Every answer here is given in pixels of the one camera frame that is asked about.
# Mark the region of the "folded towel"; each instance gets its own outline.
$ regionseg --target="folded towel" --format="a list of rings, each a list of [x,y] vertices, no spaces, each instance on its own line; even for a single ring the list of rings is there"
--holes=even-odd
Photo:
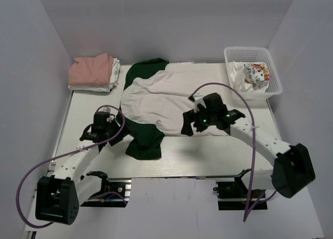
[[[118,84],[118,76],[120,71],[120,61],[117,58],[114,58],[111,77],[109,83],[105,86],[71,86],[68,88],[70,90],[86,90],[86,91],[95,91],[95,92],[110,92],[110,90]]]
[[[77,57],[68,72],[70,86],[105,86],[109,84],[113,57],[107,53],[96,57]]]

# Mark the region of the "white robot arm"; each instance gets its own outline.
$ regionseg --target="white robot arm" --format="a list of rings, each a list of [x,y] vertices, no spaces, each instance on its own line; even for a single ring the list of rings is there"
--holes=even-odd
[[[195,107],[183,113],[184,125],[181,133],[192,136],[191,124],[197,132],[215,125],[229,135],[240,139],[249,146],[252,142],[251,122],[238,110],[228,111],[221,96],[217,93],[205,97],[191,96]],[[315,179],[309,152],[302,144],[292,146],[267,134],[260,128],[255,129],[255,149],[273,166],[273,170],[257,170],[253,176],[253,189],[277,190],[284,197],[292,197]],[[242,192],[247,192],[250,170],[243,170],[235,177],[235,183]]]
[[[111,118],[110,110],[95,113],[94,123],[84,129],[80,138],[78,149],[81,152],[69,156],[52,176],[43,176],[38,181],[35,210],[37,219],[72,224],[78,215],[79,206],[92,195],[109,191],[106,173],[91,171],[83,175],[106,143],[88,150],[85,147],[92,142],[99,143],[113,137],[119,129],[116,119]],[[109,141],[110,145],[121,141],[127,133],[128,130],[124,127],[115,139]]]

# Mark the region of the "basket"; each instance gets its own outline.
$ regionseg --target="basket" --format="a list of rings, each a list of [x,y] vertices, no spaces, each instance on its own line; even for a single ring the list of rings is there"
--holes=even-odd
[[[270,73],[270,84],[265,92],[239,92],[239,94],[247,100],[265,100],[273,95],[279,95],[282,93],[282,85],[277,75],[274,62],[272,60],[270,52],[266,48],[259,47],[227,47],[224,49],[225,64],[227,67],[228,78],[230,87],[233,87],[230,74],[231,70],[229,62],[265,62],[267,69]],[[233,97],[239,100],[239,97],[233,93]]]

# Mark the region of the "table surface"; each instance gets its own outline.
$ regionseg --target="table surface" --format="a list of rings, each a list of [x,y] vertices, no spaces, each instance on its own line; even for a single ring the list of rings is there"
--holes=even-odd
[[[125,84],[125,76],[131,66],[121,66],[119,84],[111,93],[74,91],[66,123],[57,148],[57,155],[75,149],[83,129],[92,122],[96,109],[104,104],[118,107]],[[224,63],[184,63],[169,64],[166,68],[172,71],[217,71],[221,83],[228,84]],[[245,106],[232,99],[229,89],[221,86],[207,86],[200,93],[210,94],[217,91],[229,109],[237,108],[247,117]],[[273,136],[277,136],[275,124],[267,102],[250,103],[256,125]],[[138,161],[125,154],[132,137],[127,136],[115,146],[107,145],[91,162],[86,172],[100,170],[110,178],[135,177],[185,177],[185,176],[229,176],[240,173],[251,165],[251,148],[242,141],[230,136],[203,137],[165,137],[161,143],[162,158],[155,161]],[[57,160],[56,169],[67,158]],[[272,168],[269,162],[257,154],[256,169]]]
[[[58,155],[75,148],[83,128],[91,123],[93,114],[99,106],[103,104],[119,106],[125,75],[129,68],[130,66],[121,67],[119,85],[110,94],[90,94],[83,91],[75,91],[73,93],[66,124],[57,149]],[[221,82],[227,83],[225,64],[171,64],[168,65],[167,69],[180,71],[218,70],[221,73]],[[206,89],[204,94],[208,94],[211,90],[209,88]],[[232,100],[229,90],[222,89],[222,94],[223,101],[230,109],[238,108],[246,115],[248,114],[244,106]],[[267,103],[260,101],[252,103],[251,107],[256,123],[265,131],[276,136],[277,131]],[[130,140],[128,138],[113,148],[108,147],[106,150],[104,149],[102,154],[92,161],[91,166],[87,170],[102,170],[112,178],[134,178],[233,175],[250,166],[250,147],[232,137],[166,137],[161,144],[162,159],[156,161],[137,161],[125,155],[124,152]],[[270,164],[258,154],[256,168],[267,169],[270,167]],[[210,191],[211,186],[206,184],[205,186],[205,188],[208,187],[207,191],[200,191],[200,193],[212,195]],[[148,187],[149,184],[144,183],[143,186],[138,188],[141,190]],[[35,224],[44,224],[44,221],[35,219],[34,210],[35,200],[30,209],[29,220]],[[74,224],[71,226],[53,224],[50,227],[38,230],[35,238],[123,238],[124,223],[126,228],[131,229],[135,228],[137,224],[137,221],[128,221],[125,216],[126,210],[128,209],[81,207],[80,215]],[[177,237],[175,231],[179,231],[179,226],[186,230],[183,225],[186,225],[184,220],[187,217],[183,216],[183,219],[179,219],[174,216],[174,214],[182,214],[182,211],[170,210],[169,213],[165,213],[156,215],[162,216],[166,221],[175,220],[174,223],[169,225],[166,238],[170,238],[169,235],[171,234]],[[199,205],[196,208],[196,213],[198,228],[196,232],[188,231],[189,233],[186,233],[186,235],[192,235],[191,238],[310,239],[323,236],[307,188],[304,188],[291,199],[277,195],[269,202],[268,210],[252,211],[246,223],[242,222],[243,211],[218,211],[217,204],[213,204],[213,206]],[[34,231],[34,229],[27,226],[25,230]],[[150,230],[152,234],[159,235],[159,231],[162,231],[163,228],[157,226],[145,229],[145,231]],[[140,230],[133,231],[133,235],[135,234],[136,236],[131,238],[140,238],[142,233],[143,231]]]

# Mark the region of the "white wall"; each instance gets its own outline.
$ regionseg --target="white wall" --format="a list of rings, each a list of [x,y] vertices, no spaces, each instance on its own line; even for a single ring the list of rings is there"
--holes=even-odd
[[[294,0],[268,48],[284,89],[270,99],[281,136],[309,149],[309,192],[333,238],[333,0]]]
[[[28,169],[52,155],[70,97],[71,61],[39,0],[0,0],[1,238],[21,238],[16,188]],[[42,173],[23,187],[25,214]]]
[[[70,56],[221,62],[267,47],[292,0],[41,0]]]

